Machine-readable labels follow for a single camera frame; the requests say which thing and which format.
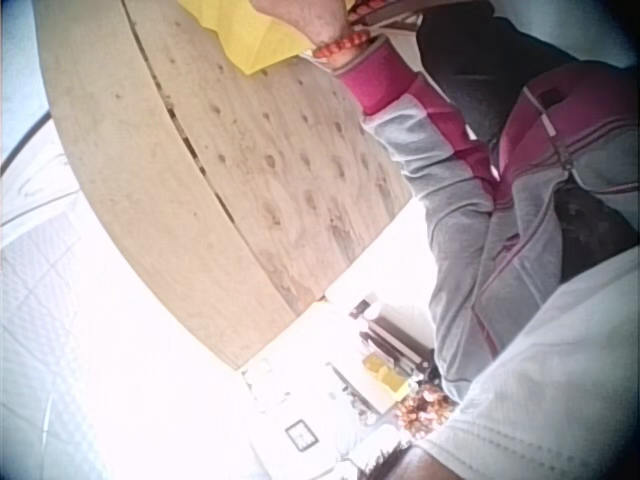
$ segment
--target wooden table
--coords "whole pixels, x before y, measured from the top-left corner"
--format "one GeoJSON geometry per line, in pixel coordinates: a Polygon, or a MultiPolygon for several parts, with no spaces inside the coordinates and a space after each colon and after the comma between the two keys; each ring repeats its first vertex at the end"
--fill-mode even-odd
{"type": "Polygon", "coordinates": [[[408,200],[349,94],[251,77],[177,0],[36,0],[51,112],[92,208],[175,317],[239,367],[408,200]]]}

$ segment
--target person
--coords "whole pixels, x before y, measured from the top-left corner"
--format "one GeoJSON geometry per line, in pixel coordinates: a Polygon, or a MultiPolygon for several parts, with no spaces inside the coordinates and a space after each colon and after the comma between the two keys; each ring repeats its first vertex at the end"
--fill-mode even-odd
{"type": "MultiPolygon", "coordinates": [[[[316,46],[352,38],[343,0],[252,4],[316,46]]],[[[460,402],[388,478],[600,477],[638,421],[636,82],[484,0],[425,10],[417,41],[431,80],[384,36],[323,50],[424,205],[460,402]]]]}

